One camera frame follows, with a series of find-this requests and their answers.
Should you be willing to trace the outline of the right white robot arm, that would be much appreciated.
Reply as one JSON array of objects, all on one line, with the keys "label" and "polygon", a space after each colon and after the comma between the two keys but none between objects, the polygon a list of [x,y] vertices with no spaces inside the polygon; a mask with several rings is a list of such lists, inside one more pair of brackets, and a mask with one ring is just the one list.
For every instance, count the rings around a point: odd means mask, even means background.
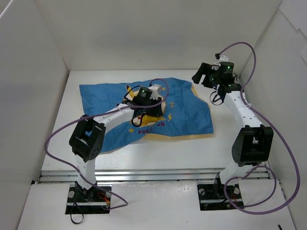
[{"label": "right white robot arm", "polygon": [[233,68],[234,64],[228,61],[218,64],[202,63],[192,77],[195,84],[215,90],[240,128],[231,148],[232,160],[219,173],[218,182],[212,185],[213,194],[217,197],[224,197],[229,193],[231,178],[243,177],[253,167],[268,160],[274,135],[273,129],[265,126],[251,110],[243,87],[235,82]]}]

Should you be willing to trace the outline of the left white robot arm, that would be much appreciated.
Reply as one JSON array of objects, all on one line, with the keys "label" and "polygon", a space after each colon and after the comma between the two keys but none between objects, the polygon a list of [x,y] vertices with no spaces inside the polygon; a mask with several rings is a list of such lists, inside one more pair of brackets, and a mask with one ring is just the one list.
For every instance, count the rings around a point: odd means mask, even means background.
[{"label": "left white robot arm", "polygon": [[152,126],[163,119],[166,103],[165,98],[160,95],[162,86],[153,84],[137,88],[135,91],[127,85],[127,92],[120,104],[106,115],[92,119],[84,115],[72,133],[69,145],[81,172],[75,186],[79,189],[79,196],[85,201],[94,199],[96,195],[95,159],[102,150],[105,134],[125,122],[131,122],[133,127],[139,128]]}]

